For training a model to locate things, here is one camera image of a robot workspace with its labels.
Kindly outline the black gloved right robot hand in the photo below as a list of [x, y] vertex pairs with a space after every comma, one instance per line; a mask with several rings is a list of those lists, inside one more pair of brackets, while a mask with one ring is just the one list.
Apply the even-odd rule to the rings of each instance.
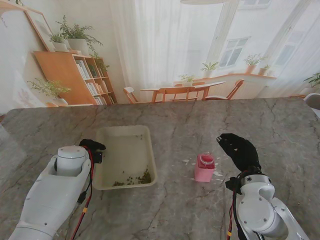
[[262, 169], [257, 150], [249, 140], [233, 133], [222, 133], [216, 141], [241, 172]]

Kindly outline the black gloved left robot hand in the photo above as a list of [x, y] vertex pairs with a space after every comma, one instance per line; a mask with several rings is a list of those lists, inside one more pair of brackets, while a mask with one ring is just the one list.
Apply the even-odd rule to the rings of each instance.
[[104, 151], [106, 149], [104, 144], [91, 139], [82, 139], [79, 143], [79, 146], [87, 148], [92, 152]]

